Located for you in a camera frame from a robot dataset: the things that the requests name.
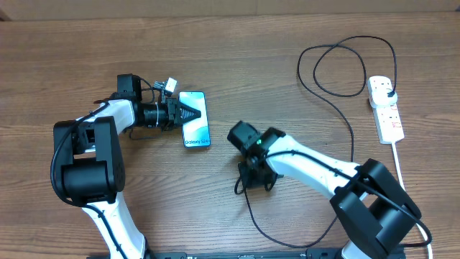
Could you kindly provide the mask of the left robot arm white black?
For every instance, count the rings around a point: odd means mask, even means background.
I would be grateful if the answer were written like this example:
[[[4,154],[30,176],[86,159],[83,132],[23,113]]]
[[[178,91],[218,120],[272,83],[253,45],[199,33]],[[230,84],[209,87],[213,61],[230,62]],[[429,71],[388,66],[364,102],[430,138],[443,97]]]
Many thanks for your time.
[[[117,90],[84,117],[57,122],[50,182],[57,197],[81,208],[97,226],[108,258],[154,258],[124,199],[126,182],[119,135],[135,127],[169,131],[201,119],[204,111],[173,96],[177,82],[148,84],[159,97],[142,100],[145,79],[132,73],[117,77]]]

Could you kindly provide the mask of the white power strip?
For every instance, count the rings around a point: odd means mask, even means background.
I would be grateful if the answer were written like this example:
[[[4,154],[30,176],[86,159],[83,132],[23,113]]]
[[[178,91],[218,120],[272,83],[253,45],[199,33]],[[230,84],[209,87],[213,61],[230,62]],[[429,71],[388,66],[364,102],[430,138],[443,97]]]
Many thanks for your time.
[[[387,89],[387,91],[393,90],[391,80],[385,76],[371,76],[367,81],[367,88],[369,94],[372,88],[377,90]],[[405,137],[397,104],[377,109],[372,108],[372,111],[380,143],[392,144]]]

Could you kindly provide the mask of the white charger plug adapter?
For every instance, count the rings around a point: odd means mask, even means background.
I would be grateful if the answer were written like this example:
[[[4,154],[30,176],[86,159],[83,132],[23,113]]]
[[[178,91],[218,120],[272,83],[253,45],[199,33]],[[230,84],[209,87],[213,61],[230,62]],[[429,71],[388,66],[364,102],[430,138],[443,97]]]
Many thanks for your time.
[[[377,90],[372,88],[369,94],[369,102],[371,107],[374,109],[396,104],[397,99],[397,93],[393,91],[387,91],[387,89]]]

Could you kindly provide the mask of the Galaxy smartphone with teal screen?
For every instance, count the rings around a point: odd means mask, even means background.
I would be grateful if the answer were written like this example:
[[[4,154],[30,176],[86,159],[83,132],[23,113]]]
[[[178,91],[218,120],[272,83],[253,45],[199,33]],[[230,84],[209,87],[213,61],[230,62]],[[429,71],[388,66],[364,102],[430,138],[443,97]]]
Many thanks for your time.
[[[183,143],[186,148],[209,147],[211,135],[208,126],[205,94],[202,91],[179,93]]]

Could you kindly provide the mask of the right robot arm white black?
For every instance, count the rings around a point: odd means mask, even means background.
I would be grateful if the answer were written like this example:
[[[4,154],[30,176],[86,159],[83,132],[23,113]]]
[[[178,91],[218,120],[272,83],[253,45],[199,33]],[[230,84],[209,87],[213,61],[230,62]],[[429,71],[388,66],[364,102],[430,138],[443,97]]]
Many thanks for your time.
[[[420,223],[419,208],[377,160],[362,165],[337,160],[279,129],[260,132],[243,121],[230,129],[227,139],[243,157],[238,164],[243,189],[270,191],[287,176],[329,200],[349,237],[338,258],[391,258]]]

